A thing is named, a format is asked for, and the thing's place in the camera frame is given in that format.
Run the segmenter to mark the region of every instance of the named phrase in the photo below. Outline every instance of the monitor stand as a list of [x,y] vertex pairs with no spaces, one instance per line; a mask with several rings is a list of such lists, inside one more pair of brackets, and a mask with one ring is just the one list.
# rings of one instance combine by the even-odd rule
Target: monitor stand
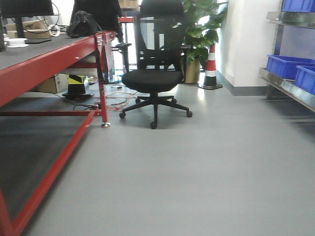
[[[15,27],[18,34],[18,38],[25,38],[22,18],[16,17],[14,20],[15,20]],[[34,43],[43,43],[43,42],[48,42],[48,41],[51,41],[51,38],[27,39],[25,43],[34,44]]]

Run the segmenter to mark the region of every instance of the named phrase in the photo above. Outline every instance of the computer monitor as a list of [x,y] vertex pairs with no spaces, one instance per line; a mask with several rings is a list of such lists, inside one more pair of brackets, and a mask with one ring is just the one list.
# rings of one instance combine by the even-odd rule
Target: computer monitor
[[18,38],[25,38],[22,17],[52,16],[51,0],[0,0],[3,18],[14,18]]

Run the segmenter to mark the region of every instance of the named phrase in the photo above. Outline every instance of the chair armrest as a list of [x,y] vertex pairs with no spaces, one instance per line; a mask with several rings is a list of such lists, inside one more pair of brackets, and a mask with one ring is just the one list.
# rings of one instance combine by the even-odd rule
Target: chair armrest
[[117,48],[117,49],[121,49],[121,48],[126,48],[126,47],[129,47],[131,46],[132,44],[131,43],[119,43],[115,46],[113,46],[112,48]]
[[119,43],[112,47],[112,51],[118,51],[123,55],[123,64],[125,66],[126,72],[129,72],[128,47],[131,45],[131,43]]
[[187,53],[188,53],[188,50],[191,48],[191,45],[182,45],[181,47],[181,50],[184,52],[184,68],[183,68],[183,73],[184,73],[184,78],[183,78],[183,81],[182,83],[185,83],[186,82],[186,71],[187,71]]
[[191,45],[182,45],[181,46],[181,50],[185,52],[187,52],[189,49],[191,48]]

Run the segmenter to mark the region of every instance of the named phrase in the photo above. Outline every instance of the person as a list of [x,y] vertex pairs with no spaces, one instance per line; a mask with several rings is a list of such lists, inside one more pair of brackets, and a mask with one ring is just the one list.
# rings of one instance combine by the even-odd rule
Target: person
[[93,15],[102,30],[114,30],[118,41],[123,41],[123,32],[118,22],[122,10],[118,0],[74,0],[70,24],[73,22],[74,14],[79,10]]

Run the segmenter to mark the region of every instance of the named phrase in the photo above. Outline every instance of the green leaves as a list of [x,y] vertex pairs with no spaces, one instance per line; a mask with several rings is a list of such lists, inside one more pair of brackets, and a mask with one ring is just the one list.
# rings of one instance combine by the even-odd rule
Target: green leaves
[[216,0],[182,0],[188,20],[184,44],[191,45],[188,62],[199,58],[205,68],[208,59],[208,48],[219,41],[217,29],[227,16],[227,7],[220,9],[227,2],[216,3]]

